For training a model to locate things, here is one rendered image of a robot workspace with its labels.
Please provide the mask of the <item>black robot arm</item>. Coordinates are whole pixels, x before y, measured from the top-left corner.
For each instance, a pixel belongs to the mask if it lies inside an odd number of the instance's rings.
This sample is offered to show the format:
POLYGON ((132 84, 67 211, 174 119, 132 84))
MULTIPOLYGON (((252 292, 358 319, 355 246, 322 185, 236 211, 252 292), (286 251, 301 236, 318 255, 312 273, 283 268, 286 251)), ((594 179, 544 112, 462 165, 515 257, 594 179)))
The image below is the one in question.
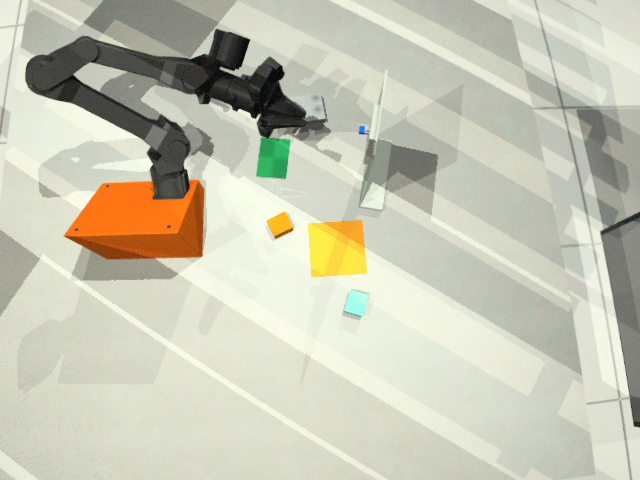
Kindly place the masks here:
POLYGON ((216 29, 210 53, 188 59, 152 56, 83 35, 48 55, 32 57, 25 81, 35 94, 75 104, 146 142, 153 164, 152 200, 183 200, 190 188, 184 160, 191 148, 184 130, 161 114, 157 120, 148 119, 73 75, 88 63, 101 64, 196 94, 200 104, 209 104, 210 98, 227 104, 228 87, 237 76, 220 68, 235 71, 242 67, 249 42, 246 37, 216 29))

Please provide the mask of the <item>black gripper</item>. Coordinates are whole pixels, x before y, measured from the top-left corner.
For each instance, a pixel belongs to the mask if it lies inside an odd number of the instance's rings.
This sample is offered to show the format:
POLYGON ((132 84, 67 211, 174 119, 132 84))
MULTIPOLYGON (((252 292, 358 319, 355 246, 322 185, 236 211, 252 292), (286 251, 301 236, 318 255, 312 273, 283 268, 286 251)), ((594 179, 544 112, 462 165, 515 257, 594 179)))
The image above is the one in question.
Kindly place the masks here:
POLYGON ((275 68, 267 64, 257 67, 250 81, 246 75, 235 77, 227 90, 226 103, 232 110, 241 109, 257 119, 260 135, 269 138, 273 129, 304 127, 306 111, 299 108, 283 93, 279 81, 269 82, 276 75, 275 68))

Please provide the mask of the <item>green translucent square patch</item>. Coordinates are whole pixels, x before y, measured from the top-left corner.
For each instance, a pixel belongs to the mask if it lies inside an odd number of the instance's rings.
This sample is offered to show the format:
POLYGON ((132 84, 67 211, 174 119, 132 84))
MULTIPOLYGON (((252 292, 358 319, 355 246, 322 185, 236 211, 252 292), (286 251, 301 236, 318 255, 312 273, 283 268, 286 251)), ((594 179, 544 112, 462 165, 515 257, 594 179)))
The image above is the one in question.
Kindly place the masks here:
POLYGON ((289 145, 290 140, 262 137, 256 176, 286 178, 289 145))

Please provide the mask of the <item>teal rectangular block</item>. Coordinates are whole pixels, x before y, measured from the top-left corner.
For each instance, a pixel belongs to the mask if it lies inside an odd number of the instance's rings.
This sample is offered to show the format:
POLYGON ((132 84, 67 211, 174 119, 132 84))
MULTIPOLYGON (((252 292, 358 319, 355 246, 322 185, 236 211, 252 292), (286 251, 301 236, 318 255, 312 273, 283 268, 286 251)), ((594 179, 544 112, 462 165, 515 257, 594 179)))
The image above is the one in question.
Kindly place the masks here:
POLYGON ((350 290, 345 313, 363 317, 369 295, 350 290))

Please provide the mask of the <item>orange square marking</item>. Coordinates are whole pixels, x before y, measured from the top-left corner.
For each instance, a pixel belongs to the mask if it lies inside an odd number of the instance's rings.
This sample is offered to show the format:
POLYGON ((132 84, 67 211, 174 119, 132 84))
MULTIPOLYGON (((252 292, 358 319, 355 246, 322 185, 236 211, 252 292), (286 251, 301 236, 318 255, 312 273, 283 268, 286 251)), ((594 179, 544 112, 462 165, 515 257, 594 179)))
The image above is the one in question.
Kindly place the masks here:
POLYGON ((311 276, 367 274, 362 220, 308 224, 311 276))

